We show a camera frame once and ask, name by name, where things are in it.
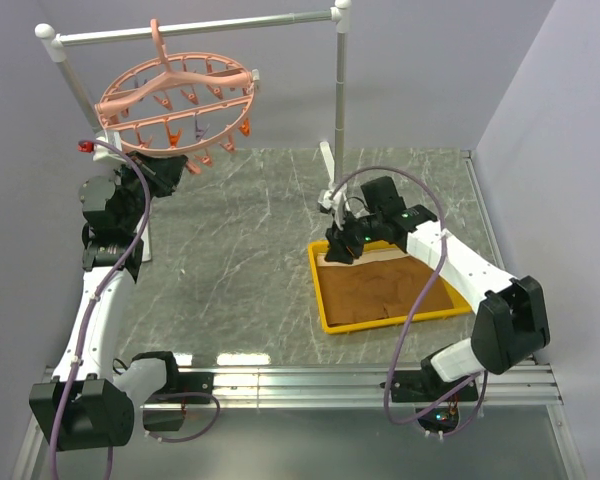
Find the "pink round clip hanger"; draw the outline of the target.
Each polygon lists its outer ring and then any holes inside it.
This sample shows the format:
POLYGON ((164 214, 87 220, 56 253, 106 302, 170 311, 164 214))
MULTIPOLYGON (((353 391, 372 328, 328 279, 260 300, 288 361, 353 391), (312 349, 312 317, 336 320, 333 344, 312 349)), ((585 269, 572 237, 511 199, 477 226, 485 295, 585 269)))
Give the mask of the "pink round clip hanger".
POLYGON ((102 130, 118 132, 127 154, 212 157, 215 147, 233 154, 235 137, 242 135, 238 127, 245 118, 250 120, 258 93, 248 92, 252 70, 216 53, 170 54, 156 19, 150 22, 150 32, 156 57, 120 75, 94 105, 102 130), (209 125, 199 142, 195 119, 200 127, 209 125), (172 130, 183 131, 175 149, 169 148, 165 121, 172 130))

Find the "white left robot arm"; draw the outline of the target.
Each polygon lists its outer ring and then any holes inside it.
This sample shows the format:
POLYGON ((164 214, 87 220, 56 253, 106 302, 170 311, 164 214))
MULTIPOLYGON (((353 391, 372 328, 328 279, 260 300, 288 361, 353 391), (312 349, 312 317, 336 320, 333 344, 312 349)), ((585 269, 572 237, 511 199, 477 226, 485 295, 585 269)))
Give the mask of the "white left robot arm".
POLYGON ((29 405, 50 447, 57 451, 126 445, 148 401, 209 404, 212 380, 191 391, 174 353, 140 353, 114 371, 122 315, 142 264, 146 209, 172 195, 184 155, 153 158, 133 152, 133 165, 87 180, 79 190, 85 224, 83 286, 74 327, 51 379, 32 386, 29 405))

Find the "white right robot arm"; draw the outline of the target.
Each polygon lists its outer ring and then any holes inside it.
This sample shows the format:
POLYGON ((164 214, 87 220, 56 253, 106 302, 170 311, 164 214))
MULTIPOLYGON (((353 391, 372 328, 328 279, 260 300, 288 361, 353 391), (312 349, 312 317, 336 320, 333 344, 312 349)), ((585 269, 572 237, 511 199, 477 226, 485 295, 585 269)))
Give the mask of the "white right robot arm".
POLYGON ((422 205, 409 207, 389 176, 361 186, 367 214, 345 205, 344 185, 322 192, 319 205, 333 217, 326 259, 351 265, 364 247, 385 241, 434 271, 468 302, 475 314, 471 336, 421 362, 422 391, 440 400, 472 374, 500 375, 550 342, 543 289, 531 276, 517 278, 494 266, 453 236, 422 205))

